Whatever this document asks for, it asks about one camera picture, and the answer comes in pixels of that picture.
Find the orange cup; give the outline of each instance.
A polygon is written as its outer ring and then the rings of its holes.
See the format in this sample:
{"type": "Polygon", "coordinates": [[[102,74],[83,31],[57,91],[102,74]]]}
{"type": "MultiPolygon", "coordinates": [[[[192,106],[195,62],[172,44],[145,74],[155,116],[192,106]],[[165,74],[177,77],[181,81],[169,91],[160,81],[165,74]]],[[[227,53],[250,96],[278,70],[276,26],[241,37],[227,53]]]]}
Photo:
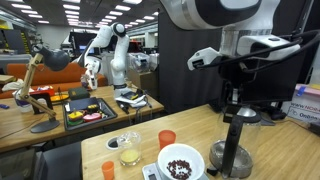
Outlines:
{"type": "Polygon", "coordinates": [[[169,144],[173,144],[176,140],[176,133],[171,130],[163,130],[159,132],[160,150],[169,144]]]}
{"type": "Polygon", "coordinates": [[[113,180],[114,178],[114,163],[113,161],[107,161],[102,164],[102,172],[104,180],[113,180]]]}

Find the ceiling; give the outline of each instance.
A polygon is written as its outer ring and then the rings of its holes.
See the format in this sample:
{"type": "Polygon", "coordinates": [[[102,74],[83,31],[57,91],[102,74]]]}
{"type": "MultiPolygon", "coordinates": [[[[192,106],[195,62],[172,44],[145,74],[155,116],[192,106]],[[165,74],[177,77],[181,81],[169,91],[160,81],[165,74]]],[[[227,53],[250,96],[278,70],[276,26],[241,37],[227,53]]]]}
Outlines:
{"type": "Polygon", "coordinates": [[[145,23],[139,23],[133,25],[130,28],[145,25],[150,22],[158,20],[153,13],[157,12],[161,8],[160,0],[142,0],[140,4],[128,4],[122,2],[123,0],[81,0],[80,3],[70,3],[63,0],[24,0],[24,2],[15,2],[17,0],[1,0],[0,7],[8,13],[15,14],[24,21],[31,22],[32,24],[39,24],[39,20],[49,21],[51,25],[72,26],[69,25],[68,18],[66,17],[63,4],[78,5],[80,6],[78,21],[82,27],[95,27],[96,24],[105,19],[106,15],[109,15],[110,11],[123,12],[123,15],[116,16],[117,19],[113,20],[108,25],[114,22],[122,24],[129,24],[135,22],[137,19],[143,19],[144,16],[152,16],[155,19],[145,20],[145,23]],[[26,4],[31,6],[31,10],[37,11],[43,18],[32,18],[29,14],[22,13],[22,9],[13,7],[11,4],[26,4]],[[129,11],[115,10],[116,5],[128,6],[131,9],[129,11]]]}

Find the desk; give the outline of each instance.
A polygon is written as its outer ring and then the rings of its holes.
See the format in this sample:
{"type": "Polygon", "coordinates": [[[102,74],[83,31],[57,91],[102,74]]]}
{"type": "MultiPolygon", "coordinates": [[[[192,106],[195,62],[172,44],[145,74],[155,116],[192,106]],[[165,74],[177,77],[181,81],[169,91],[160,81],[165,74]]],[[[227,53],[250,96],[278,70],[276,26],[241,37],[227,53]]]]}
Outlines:
{"type": "MultiPolygon", "coordinates": [[[[130,114],[125,114],[114,101],[113,94],[113,87],[105,86],[99,87],[97,90],[92,91],[91,97],[103,98],[118,114],[116,118],[72,131],[65,131],[62,106],[58,105],[54,106],[54,111],[57,113],[56,118],[60,121],[60,125],[51,131],[43,133],[31,133],[30,129],[39,122],[47,121],[47,114],[34,115],[33,111],[28,113],[20,113],[13,98],[1,99],[1,104],[9,105],[10,109],[0,109],[0,152],[30,146],[98,127],[104,127],[120,121],[128,121],[130,118],[133,119],[136,114],[135,109],[130,108],[130,114]]],[[[148,106],[143,107],[140,110],[142,115],[156,113],[164,109],[163,105],[153,98],[148,97],[148,101],[152,105],[152,109],[150,109],[148,106]]]]}
{"type": "MultiPolygon", "coordinates": [[[[206,166],[210,164],[209,150],[215,141],[214,132],[218,115],[209,105],[200,106],[159,119],[119,129],[82,141],[82,170],[84,180],[103,179],[101,165],[115,162],[115,180],[142,180],[142,167],[157,160],[158,132],[171,129],[177,134],[177,143],[188,144],[202,155],[206,166]],[[137,131],[142,136],[142,159],[133,167],[121,166],[119,151],[105,148],[108,139],[126,131],[137,131]]],[[[276,126],[263,126],[259,149],[252,174],[247,179],[320,179],[320,138],[291,121],[276,126]]],[[[222,179],[220,174],[210,179],[222,179]]]]}

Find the black backdrop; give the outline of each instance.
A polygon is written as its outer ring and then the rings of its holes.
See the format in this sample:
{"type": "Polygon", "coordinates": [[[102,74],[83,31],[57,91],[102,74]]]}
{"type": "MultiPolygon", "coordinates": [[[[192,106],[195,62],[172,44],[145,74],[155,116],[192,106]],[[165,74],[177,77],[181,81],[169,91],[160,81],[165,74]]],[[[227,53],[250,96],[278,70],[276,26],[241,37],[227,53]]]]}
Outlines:
{"type": "MultiPolygon", "coordinates": [[[[290,34],[296,29],[301,16],[305,1],[282,0],[274,16],[273,34],[290,34]]],[[[320,28],[319,2],[314,2],[305,30],[320,28]]],[[[218,69],[211,68],[205,70],[190,71],[187,68],[187,60],[197,51],[206,47],[219,50],[221,30],[197,30],[185,31],[175,26],[168,14],[161,10],[158,22],[159,32],[159,101],[164,105],[168,113],[174,113],[185,109],[206,104],[209,100],[217,99],[222,92],[222,79],[219,77],[218,69]]],[[[307,58],[305,54],[295,57],[293,61],[284,63],[270,69],[269,74],[274,77],[290,78],[284,87],[285,94],[293,93],[294,85],[299,78],[304,80],[306,75],[300,75],[301,67],[308,71],[310,63],[304,59],[312,61],[315,50],[309,50],[307,58]]],[[[275,88],[278,85],[284,86],[282,80],[278,82],[265,83],[265,79],[270,79],[268,74],[261,75],[263,84],[253,84],[254,92],[268,88],[275,88]]]]}

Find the desk lamp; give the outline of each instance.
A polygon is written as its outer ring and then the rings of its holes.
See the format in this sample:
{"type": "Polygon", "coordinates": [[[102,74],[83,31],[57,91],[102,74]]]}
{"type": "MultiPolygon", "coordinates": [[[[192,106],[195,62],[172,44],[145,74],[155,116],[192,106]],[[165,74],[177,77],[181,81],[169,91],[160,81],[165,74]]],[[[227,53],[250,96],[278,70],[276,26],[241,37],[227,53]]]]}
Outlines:
{"type": "Polygon", "coordinates": [[[60,122],[56,120],[56,113],[52,109],[48,108],[46,105],[41,104],[29,95],[29,89],[34,77],[34,72],[38,64],[40,64],[42,60],[44,65],[47,66],[50,70],[61,71],[68,65],[68,63],[70,62],[70,58],[64,51],[53,52],[40,46],[34,46],[33,50],[34,52],[36,52],[36,55],[30,60],[28,64],[28,69],[24,78],[24,86],[21,89],[19,97],[49,115],[49,121],[41,122],[31,128],[32,133],[40,133],[56,128],[57,126],[59,126],[60,122]]]}

